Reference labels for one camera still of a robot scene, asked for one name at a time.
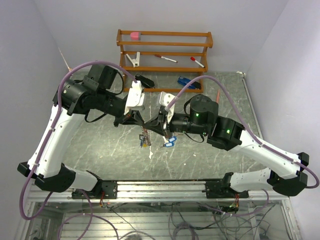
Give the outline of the large keyring with keys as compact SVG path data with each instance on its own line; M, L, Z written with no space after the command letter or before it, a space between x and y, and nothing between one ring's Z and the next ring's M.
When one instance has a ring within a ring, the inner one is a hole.
M150 147L151 139L150 139L150 133L147 129L143 128L141 134L139 135L139 141L140 141L140 147Z

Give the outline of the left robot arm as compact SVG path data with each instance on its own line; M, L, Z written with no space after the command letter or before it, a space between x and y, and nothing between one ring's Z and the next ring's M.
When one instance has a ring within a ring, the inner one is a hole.
M132 78L126 98L108 91L119 71ZM34 184L43 191L62 193L70 188L80 189L89 198L98 198L103 180L92 172L76 170L63 163L69 142L90 110L123 120L144 103L142 83L114 63L91 61L73 68L58 86L48 125L36 151L28 161L21 162L17 170L28 181L34 179Z

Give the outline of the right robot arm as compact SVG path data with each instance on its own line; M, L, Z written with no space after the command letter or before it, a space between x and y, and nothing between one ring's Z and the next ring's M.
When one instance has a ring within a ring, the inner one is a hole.
M247 173L226 173L218 184L224 197L262 189L294 197L307 187L308 176L303 168L309 163L308 154L293 154L268 146L256 135L250 135L241 123L219 116L218 103L205 95L198 94L185 103L189 113L167 112L168 104L166 99L158 115L145 123L144 128L167 138L172 133L200 135L214 148L241 153L265 166Z

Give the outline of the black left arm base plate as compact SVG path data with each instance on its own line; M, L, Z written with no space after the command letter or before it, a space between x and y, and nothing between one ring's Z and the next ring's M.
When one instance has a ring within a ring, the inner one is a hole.
M116 199L118 195L118 183L116 181L103 180L101 191L104 199Z

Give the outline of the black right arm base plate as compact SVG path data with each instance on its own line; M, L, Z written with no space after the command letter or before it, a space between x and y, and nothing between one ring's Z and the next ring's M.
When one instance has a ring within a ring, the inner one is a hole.
M236 198L236 195L240 199L249 198L249 192L247 190L238 192L231 189L229 186L224 185L221 179L211 179L205 181L205 189L202 191L205 193L207 199L228 199Z

